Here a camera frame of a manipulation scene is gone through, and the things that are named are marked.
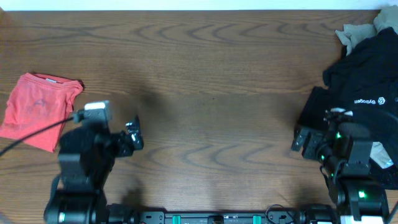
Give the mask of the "orange red t-shirt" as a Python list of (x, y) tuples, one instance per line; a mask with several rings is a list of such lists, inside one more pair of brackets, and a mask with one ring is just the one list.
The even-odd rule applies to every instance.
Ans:
[(22, 75), (7, 101), (1, 137), (21, 139), (67, 119), (82, 92), (78, 80), (39, 73)]

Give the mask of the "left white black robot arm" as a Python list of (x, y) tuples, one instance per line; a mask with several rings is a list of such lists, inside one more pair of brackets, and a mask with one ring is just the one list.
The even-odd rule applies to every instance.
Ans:
[(84, 119), (62, 135), (45, 223), (139, 223), (139, 214), (127, 205), (108, 204), (104, 185), (116, 158), (130, 157), (144, 147), (138, 117), (126, 130), (112, 133), (104, 118)]

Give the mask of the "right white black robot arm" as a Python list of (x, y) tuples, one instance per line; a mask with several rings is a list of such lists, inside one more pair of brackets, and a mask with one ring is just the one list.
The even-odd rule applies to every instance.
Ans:
[(325, 131), (296, 125), (292, 150), (320, 163), (335, 207), (307, 205), (295, 222), (390, 223), (397, 210), (389, 209), (385, 188), (369, 175), (371, 148), (371, 133), (361, 124), (337, 119)]

